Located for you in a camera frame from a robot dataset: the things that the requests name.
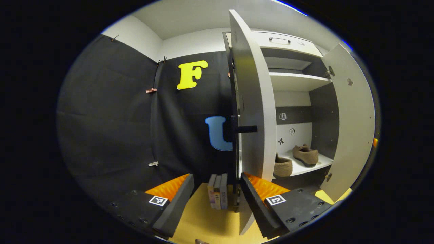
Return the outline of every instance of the cabinet shelf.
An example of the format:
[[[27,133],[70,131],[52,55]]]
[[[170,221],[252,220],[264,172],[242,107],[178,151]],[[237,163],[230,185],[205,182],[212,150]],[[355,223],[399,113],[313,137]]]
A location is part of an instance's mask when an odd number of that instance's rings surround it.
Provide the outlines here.
[[[270,72],[270,78],[271,84],[273,85],[273,91],[279,92],[310,92],[332,82],[330,79],[319,76],[294,73]]]
[[[289,158],[292,160],[293,173],[291,174],[291,176],[308,173],[308,172],[311,172],[311,171],[314,171],[314,170],[317,170],[320,168],[325,168],[325,167],[327,167],[333,163],[332,159],[330,159],[330,158],[328,158],[322,154],[319,154],[318,155],[318,163],[312,168],[307,168],[306,166],[304,166],[304,164],[300,160],[294,158],[292,151],[288,151],[286,153],[279,153],[279,157]]]

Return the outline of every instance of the black handle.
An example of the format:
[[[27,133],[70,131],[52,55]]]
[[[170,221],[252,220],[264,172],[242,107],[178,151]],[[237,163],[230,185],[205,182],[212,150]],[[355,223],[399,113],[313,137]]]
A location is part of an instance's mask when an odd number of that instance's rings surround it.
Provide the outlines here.
[[[268,40],[272,40],[272,39],[281,39],[281,40],[285,40],[285,41],[288,41],[288,44],[290,44],[291,43],[291,41],[290,40],[287,40],[287,39],[283,39],[283,38],[277,38],[277,37],[270,37]]]
[[[235,133],[250,133],[250,132],[258,132],[258,127],[256,125],[250,125],[250,126],[238,126],[235,128]]]

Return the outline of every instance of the letter f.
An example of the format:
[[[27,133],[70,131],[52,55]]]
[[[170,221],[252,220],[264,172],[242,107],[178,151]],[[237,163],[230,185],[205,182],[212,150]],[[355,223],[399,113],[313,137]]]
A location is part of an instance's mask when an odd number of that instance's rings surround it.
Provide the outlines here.
[[[181,69],[181,81],[176,86],[178,90],[194,88],[197,83],[193,81],[193,76],[196,79],[200,79],[202,77],[202,68],[207,68],[208,63],[205,60],[192,62],[192,63],[183,63],[178,66]]]

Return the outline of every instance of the ceiling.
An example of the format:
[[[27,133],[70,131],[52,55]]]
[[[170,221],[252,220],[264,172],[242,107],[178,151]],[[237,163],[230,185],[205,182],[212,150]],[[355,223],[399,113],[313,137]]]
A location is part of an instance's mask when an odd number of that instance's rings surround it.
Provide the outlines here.
[[[160,0],[132,15],[165,40],[189,32],[230,27],[229,9],[236,10],[252,29],[299,36],[328,50],[340,41],[317,21],[271,0]]]

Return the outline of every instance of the clip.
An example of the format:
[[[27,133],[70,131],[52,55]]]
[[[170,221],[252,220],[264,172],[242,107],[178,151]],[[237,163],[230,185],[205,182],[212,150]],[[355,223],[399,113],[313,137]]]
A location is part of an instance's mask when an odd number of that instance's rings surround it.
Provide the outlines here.
[[[158,161],[155,161],[155,162],[148,164],[149,167],[154,166],[154,165],[158,167]]]
[[[151,88],[150,90],[146,90],[146,93],[153,93],[156,92],[157,89],[156,88]]]
[[[116,36],[116,37],[118,37],[119,36],[119,34]],[[113,38],[112,40],[111,40],[111,42],[113,42],[115,39],[116,39],[116,37],[115,38]]]

